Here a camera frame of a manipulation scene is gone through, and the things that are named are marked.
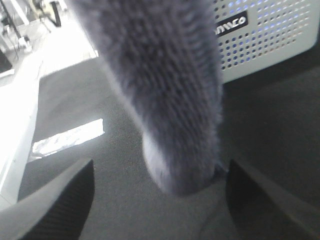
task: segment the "black label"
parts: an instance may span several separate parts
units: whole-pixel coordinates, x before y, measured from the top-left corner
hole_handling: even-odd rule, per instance
[[[243,28],[243,27],[247,26],[248,24],[249,24],[248,13],[247,13],[247,11],[243,11],[243,12],[238,13],[237,15],[228,17],[225,20],[217,22],[215,34],[218,37],[221,37],[223,35],[232,33],[235,30]]]

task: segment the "perforated metal grille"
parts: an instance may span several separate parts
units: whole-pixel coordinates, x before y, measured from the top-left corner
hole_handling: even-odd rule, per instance
[[[248,27],[219,37],[221,69],[245,68],[252,61],[294,48],[309,24],[311,0],[213,0],[217,22],[243,11]]]

